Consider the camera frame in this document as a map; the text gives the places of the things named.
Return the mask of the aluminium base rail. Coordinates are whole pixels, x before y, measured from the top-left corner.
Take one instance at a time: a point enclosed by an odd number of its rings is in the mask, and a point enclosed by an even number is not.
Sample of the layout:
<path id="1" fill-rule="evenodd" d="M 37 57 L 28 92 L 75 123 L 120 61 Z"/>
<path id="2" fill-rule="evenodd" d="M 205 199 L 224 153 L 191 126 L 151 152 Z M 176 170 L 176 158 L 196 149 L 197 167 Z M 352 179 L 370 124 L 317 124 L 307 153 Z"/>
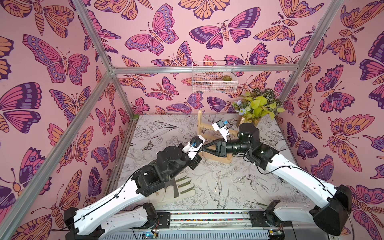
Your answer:
<path id="1" fill-rule="evenodd" d="M 314 224 L 277 222 L 269 226 L 262 210 L 158 212 L 144 229 L 122 229 L 105 240 L 334 240 Z"/>

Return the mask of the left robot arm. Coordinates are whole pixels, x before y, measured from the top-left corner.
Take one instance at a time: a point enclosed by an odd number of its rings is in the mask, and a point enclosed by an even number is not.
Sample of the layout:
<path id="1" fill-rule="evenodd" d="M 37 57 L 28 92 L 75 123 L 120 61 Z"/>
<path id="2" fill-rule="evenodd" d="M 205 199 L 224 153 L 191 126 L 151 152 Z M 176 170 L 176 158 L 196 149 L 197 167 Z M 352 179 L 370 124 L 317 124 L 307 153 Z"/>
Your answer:
<path id="1" fill-rule="evenodd" d="M 194 188 L 184 172 L 201 161 L 201 146 L 170 146 L 135 171 L 115 191 L 82 209 L 65 211 L 67 240 L 99 240 L 123 229 L 149 228 L 158 221 L 156 205 Z"/>

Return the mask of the wooden jewelry display stand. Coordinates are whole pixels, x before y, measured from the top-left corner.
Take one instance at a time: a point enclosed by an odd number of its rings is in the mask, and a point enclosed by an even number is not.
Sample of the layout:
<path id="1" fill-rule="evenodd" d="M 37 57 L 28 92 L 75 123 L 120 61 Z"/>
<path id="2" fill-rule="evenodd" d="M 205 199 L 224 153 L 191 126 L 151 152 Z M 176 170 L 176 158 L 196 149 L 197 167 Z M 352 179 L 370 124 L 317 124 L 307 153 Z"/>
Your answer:
<path id="1" fill-rule="evenodd" d="M 222 137 L 222 136 L 219 136 L 218 133 L 214 132 L 214 129 L 211 125 L 203 122 L 203 111 L 201 110 L 199 110 L 198 112 L 197 133 L 198 135 L 202 135 L 206 139 L 205 141 L 206 144 Z M 214 159 L 206 159 L 206 160 L 216 161 L 222 164 L 231 164 L 233 161 L 233 156 L 227 155 L 226 158 L 220 158 L 216 156 Z"/>

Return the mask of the potted green plant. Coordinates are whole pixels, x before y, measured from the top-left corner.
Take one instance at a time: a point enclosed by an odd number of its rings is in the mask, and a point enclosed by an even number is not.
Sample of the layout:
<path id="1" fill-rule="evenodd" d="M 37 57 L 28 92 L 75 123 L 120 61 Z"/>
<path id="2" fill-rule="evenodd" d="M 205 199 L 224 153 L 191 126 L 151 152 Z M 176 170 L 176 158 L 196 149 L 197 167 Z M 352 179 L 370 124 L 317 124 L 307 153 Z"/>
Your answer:
<path id="1" fill-rule="evenodd" d="M 240 116 L 238 126 L 242 123 L 251 123 L 257 126 L 260 119 L 269 116 L 272 120 L 276 115 L 285 112 L 283 103 L 278 99 L 275 91 L 254 89 L 250 93 L 241 95 L 241 99 L 232 102 L 232 107 Z"/>

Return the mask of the small succulent in basket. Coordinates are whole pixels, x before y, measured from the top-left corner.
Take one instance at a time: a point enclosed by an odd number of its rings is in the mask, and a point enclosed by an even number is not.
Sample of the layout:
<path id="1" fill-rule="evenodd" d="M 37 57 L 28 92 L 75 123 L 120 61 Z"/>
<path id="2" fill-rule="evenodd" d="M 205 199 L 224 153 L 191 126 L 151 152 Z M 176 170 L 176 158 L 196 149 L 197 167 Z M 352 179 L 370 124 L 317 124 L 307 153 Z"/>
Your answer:
<path id="1" fill-rule="evenodd" d="M 230 82 L 230 81 L 232 81 L 232 77 L 231 76 L 223 76 L 222 80 L 224 82 Z"/>

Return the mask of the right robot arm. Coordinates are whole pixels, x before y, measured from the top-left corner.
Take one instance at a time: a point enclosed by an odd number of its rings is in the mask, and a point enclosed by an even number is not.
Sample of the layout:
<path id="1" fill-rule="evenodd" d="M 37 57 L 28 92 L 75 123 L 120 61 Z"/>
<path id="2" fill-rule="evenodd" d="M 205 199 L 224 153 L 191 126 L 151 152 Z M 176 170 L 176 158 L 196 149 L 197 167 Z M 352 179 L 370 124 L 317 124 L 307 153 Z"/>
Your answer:
<path id="1" fill-rule="evenodd" d="M 275 227 L 281 222 L 315 224 L 325 233 L 340 236 L 352 212 L 352 192 L 344 186 L 327 183 L 285 158 L 273 147 L 260 141 L 260 131 L 251 123 L 239 126 L 236 140 L 229 140 L 229 130 L 220 124 L 214 128 L 222 138 L 202 146 L 202 151 L 216 157 L 228 154 L 242 155 L 263 175 L 275 175 L 291 184 L 312 201 L 311 206 L 272 201 L 264 211 L 267 225 Z"/>

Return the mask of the white green work glove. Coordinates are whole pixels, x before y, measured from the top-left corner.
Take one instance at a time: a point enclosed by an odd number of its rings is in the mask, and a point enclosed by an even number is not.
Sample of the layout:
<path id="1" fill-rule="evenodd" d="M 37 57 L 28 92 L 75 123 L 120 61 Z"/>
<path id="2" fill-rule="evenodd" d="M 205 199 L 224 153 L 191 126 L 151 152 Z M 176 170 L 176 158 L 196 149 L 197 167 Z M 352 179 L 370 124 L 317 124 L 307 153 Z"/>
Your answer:
<path id="1" fill-rule="evenodd" d="M 159 203 L 171 203 L 192 197 L 196 193 L 195 184 L 187 175 L 176 177 L 155 193 Z"/>

